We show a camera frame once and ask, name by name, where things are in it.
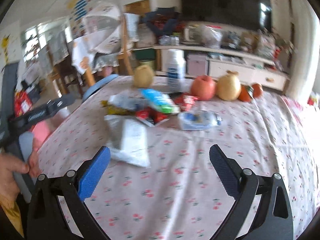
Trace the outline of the yellow sleeve forearm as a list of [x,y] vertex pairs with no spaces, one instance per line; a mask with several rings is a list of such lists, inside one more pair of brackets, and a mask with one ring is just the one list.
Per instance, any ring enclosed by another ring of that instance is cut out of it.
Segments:
[[1,208],[5,215],[15,228],[15,230],[24,238],[23,226],[20,209],[15,200],[9,200],[7,197],[1,195]]

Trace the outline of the left hand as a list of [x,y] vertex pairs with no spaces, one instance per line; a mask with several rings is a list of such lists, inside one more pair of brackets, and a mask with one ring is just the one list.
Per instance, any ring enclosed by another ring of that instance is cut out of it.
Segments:
[[26,175],[35,184],[42,173],[38,153],[40,146],[42,142],[39,139],[23,139],[22,151],[28,152],[24,160],[1,148],[1,195],[8,200],[14,201],[20,194],[26,203],[30,203],[32,192],[23,176]]

